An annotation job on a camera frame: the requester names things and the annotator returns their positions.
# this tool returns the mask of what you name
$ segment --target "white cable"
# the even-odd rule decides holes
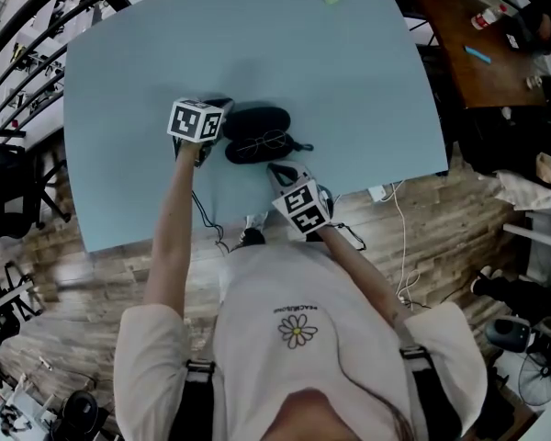
[[[380,202],[388,202],[392,198],[394,198],[394,204],[396,204],[396,209],[398,210],[398,213],[402,218],[402,266],[400,267],[400,281],[398,283],[398,287],[396,288],[396,296],[398,296],[398,298],[402,300],[401,295],[404,291],[406,291],[408,295],[408,300],[410,303],[410,309],[412,309],[413,304],[412,304],[412,298],[410,296],[410,288],[412,288],[416,283],[419,282],[419,279],[421,278],[421,273],[419,272],[418,269],[411,270],[410,273],[406,276],[406,282],[404,283],[404,288],[402,287],[402,282],[404,282],[404,267],[406,265],[406,219],[404,218],[402,209],[398,204],[398,198],[396,196],[396,193],[398,192],[398,189],[402,186],[403,183],[404,183],[404,180],[400,181],[397,187],[394,187],[394,184],[392,183],[392,193],[387,198],[381,199]],[[416,272],[418,276],[416,277],[416,279],[414,279],[412,283],[409,284],[408,281],[410,279],[410,276],[414,272]]]

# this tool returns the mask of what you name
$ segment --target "fan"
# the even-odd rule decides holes
[[[544,340],[549,340],[544,350]],[[551,338],[542,335],[539,338],[540,346],[536,352],[529,353],[523,361],[518,378],[518,389],[524,403],[534,407],[545,405],[551,401]]]

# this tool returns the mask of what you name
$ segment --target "sleeve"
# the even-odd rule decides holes
[[[114,362],[118,427],[127,441],[166,441],[186,380],[187,329],[170,307],[126,310]]]
[[[479,417],[488,390],[486,365],[467,324],[453,302],[404,321],[415,342],[427,348],[465,433]]]

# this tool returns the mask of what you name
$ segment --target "blue marker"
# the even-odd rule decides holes
[[[481,59],[485,63],[492,63],[492,59],[487,55],[484,55],[481,52],[476,51],[475,49],[471,49],[468,46],[464,46],[464,48],[468,54],[475,55],[478,59]]]

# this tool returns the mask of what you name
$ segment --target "daisy print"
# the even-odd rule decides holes
[[[282,319],[282,324],[277,327],[277,330],[282,334],[282,339],[287,342],[288,348],[294,349],[297,346],[304,346],[319,330],[316,327],[307,326],[307,320],[308,318],[304,313],[298,317],[290,315],[286,319]]]

